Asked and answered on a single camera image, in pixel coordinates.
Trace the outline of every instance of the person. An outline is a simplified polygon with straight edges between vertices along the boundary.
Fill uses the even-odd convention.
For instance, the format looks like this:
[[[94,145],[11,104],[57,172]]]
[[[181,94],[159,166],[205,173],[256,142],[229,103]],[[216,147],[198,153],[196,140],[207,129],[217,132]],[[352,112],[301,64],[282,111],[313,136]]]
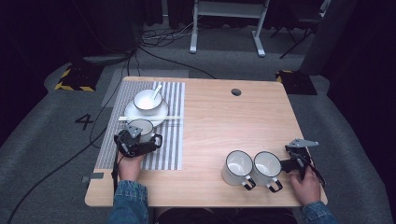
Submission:
[[[137,182],[144,156],[126,158],[119,154],[119,158],[120,182],[107,223],[147,224],[148,189]],[[337,223],[331,211],[320,200],[320,183],[310,167],[305,171],[304,180],[300,180],[298,173],[291,172],[290,183],[297,200],[303,206],[301,211],[304,223]],[[236,217],[228,218],[225,222],[204,208],[173,208],[161,214],[156,223],[297,223],[287,211],[289,210],[278,208],[243,208]]]

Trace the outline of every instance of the bowl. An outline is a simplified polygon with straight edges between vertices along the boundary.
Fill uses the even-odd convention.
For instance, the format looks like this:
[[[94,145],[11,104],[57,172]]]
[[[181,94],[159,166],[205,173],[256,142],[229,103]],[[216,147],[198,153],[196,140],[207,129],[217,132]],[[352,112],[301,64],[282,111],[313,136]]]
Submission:
[[[163,96],[158,92],[157,96],[152,99],[154,90],[143,90],[134,96],[134,106],[143,115],[153,115],[157,113],[163,102]]]

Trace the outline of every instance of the denim jacket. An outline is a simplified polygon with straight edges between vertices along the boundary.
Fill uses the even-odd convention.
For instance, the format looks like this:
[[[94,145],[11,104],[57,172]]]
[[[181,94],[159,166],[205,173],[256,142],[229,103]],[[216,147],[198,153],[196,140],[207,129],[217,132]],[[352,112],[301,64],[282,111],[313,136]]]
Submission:
[[[337,223],[323,202],[310,203],[303,207],[304,223]],[[107,223],[148,224],[148,190],[145,186],[121,180],[114,195],[114,205]]]

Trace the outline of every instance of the table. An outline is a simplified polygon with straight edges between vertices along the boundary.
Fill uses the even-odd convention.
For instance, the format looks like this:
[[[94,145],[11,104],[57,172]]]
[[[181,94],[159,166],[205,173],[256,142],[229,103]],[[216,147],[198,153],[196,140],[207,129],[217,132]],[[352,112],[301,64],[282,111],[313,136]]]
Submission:
[[[278,193],[265,187],[247,191],[229,186],[221,177],[233,150],[243,150],[252,158],[266,150],[287,160],[284,146],[303,138],[281,83],[166,77],[126,77],[123,82],[159,80],[185,83],[183,162],[181,170],[142,171],[139,182],[148,187],[149,206],[300,206],[284,173],[278,177],[284,186]],[[232,89],[241,95],[233,95]],[[111,170],[93,172],[104,176],[91,180],[86,204],[112,206]],[[324,191],[321,200],[327,203]]]
[[[259,56],[264,57],[265,51],[260,41],[260,32],[262,31],[262,23],[264,22],[268,4],[269,0],[265,1],[264,4],[206,2],[195,0],[190,53],[196,53],[197,51],[198,15],[203,15],[259,19],[257,31],[252,31],[251,33]]]

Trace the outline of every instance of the mug handle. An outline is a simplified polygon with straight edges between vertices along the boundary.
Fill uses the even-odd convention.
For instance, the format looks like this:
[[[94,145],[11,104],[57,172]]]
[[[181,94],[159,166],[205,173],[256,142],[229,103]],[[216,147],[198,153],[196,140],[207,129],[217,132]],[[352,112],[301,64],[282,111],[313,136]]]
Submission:
[[[274,187],[272,187],[271,184],[268,184],[268,185],[267,185],[268,189],[271,190],[271,192],[273,192],[273,193],[276,193],[276,192],[282,190],[282,189],[283,189],[283,186],[282,186],[282,184],[280,183],[280,181],[279,181],[276,177],[274,177],[273,180],[275,181],[275,183],[276,183],[276,185],[277,185],[277,189],[274,189]]]
[[[158,146],[156,145],[157,148],[160,148],[163,145],[163,136],[162,135],[155,133],[152,138],[159,138],[160,139],[160,144]]]
[[[242,185],[245,187],[245,189],[247,190],[251,190],[254,189],[254,187],[256,187],[256,183],[254,182],[254,180],[250,177],[250,175],[245,176],[245,179],[250,183],[250,185],[247,182],[242,182]]]

